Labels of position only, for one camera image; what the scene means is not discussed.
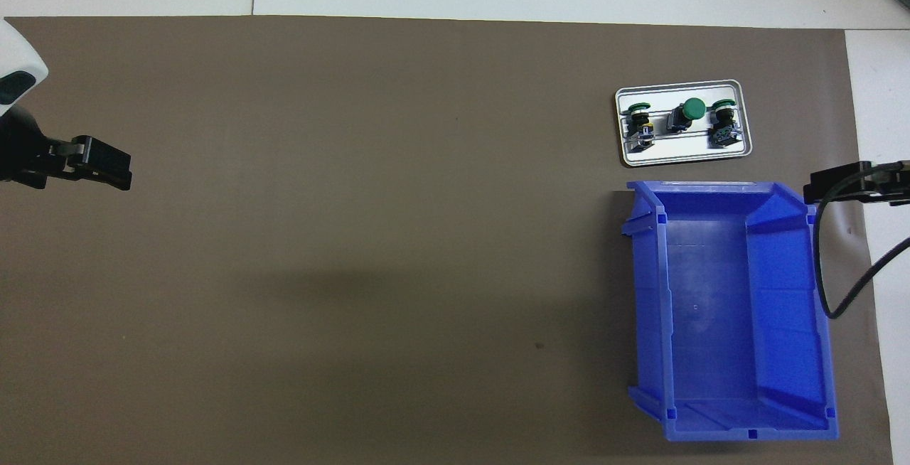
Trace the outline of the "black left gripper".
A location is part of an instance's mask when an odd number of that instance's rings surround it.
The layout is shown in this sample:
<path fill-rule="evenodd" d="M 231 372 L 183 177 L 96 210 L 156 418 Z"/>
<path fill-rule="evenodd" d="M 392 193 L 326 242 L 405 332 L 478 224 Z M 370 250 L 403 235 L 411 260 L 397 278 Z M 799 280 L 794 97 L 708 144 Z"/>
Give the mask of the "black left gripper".
<path fill-rule="evenodd" d="M 132 186 L 132 157 L 95 137 L 71 141 L 46 137 L 31 113 L 10 107 L 1 117 L 1 181 L 46 189 L 48 177 L 103 183 L 121 191 Z"/>

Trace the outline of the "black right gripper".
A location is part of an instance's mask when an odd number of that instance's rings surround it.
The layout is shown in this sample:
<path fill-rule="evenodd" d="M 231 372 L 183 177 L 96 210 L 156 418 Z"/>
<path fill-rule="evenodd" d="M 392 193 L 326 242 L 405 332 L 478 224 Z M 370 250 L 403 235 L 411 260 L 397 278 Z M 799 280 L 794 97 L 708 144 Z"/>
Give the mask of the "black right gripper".
<path fill-rule="evenodd" d="M 909 203 L 909 161 L 891 161 L 875 164 L 871 161 L 854 161 L 810 174 L 809 183 L 803 187 L 806 205 L 818 205 L 829 190 L 842 182 L 845 177 L 870 169 L 871 174 L 854 180 L 836 193 L 831 202 L 858 201 L 865 196 L 864 203 L 888 203 L 908 205 Z"/>

